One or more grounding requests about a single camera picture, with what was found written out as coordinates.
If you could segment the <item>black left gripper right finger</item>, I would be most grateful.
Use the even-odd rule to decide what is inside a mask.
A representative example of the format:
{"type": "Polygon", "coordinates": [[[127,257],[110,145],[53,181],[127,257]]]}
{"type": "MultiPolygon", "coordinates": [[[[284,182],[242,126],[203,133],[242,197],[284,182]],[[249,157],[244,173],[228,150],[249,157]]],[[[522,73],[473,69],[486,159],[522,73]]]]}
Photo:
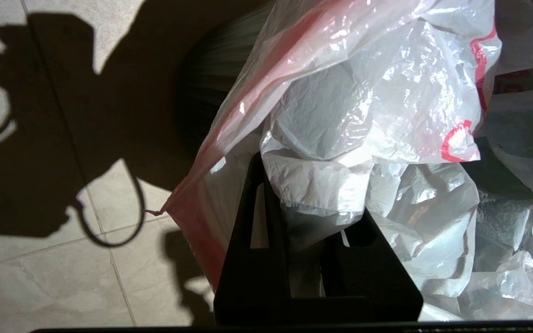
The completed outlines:
{"type": "Polygon", "coordinates": [[[324,304],[342,322],[410,322],[423,297],[373,217],[327,237],[321,255],[324,304]]]}

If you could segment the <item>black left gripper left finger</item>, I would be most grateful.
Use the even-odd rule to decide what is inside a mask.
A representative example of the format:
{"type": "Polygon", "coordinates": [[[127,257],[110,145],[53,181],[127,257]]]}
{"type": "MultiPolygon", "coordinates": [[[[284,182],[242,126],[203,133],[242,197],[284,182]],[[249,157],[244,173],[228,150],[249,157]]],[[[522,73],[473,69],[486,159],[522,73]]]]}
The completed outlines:
{"type": "Polygon", "coordinates": [[[290,300],[288,238],[280,200],[269,183],[260,154],[254,154],[214,298],[214,318],[217,324],[288,324],[290,300]],[[268,246],[251,248],[260,185],[265,193],[268,246]]]}

